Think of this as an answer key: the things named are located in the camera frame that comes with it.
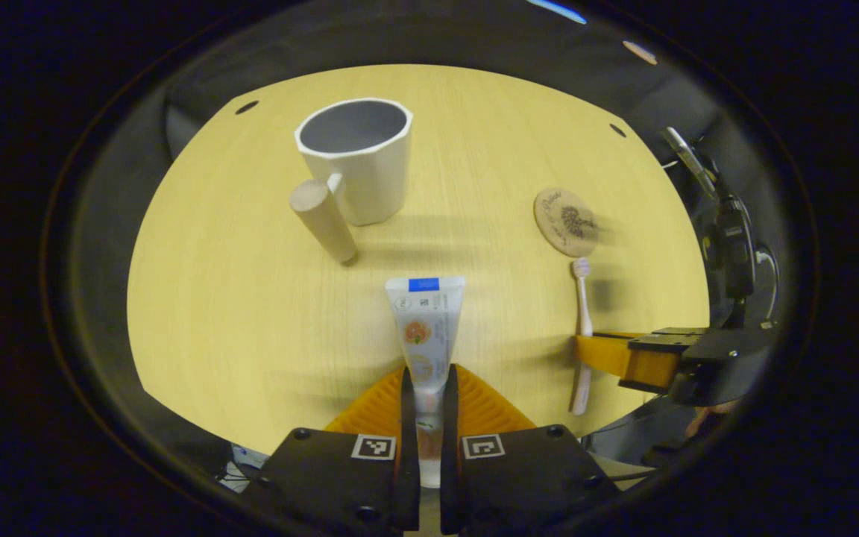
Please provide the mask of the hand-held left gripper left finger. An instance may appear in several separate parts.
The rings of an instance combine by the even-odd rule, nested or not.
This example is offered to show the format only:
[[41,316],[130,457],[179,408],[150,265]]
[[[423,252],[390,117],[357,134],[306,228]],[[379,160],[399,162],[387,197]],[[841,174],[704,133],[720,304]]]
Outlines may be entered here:
[[284,436],[242,493],[249,512],[283,536],[401,536],[419,526],[415,391],[402,367],[324,429]]

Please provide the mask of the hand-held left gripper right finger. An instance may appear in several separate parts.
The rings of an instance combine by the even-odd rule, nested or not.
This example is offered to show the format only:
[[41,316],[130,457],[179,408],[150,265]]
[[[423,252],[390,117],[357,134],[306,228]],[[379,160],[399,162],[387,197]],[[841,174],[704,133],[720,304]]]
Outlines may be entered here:
[[620,489],[561,424],[538,426],[460,365],[443,395],[441,531],[570,536]]

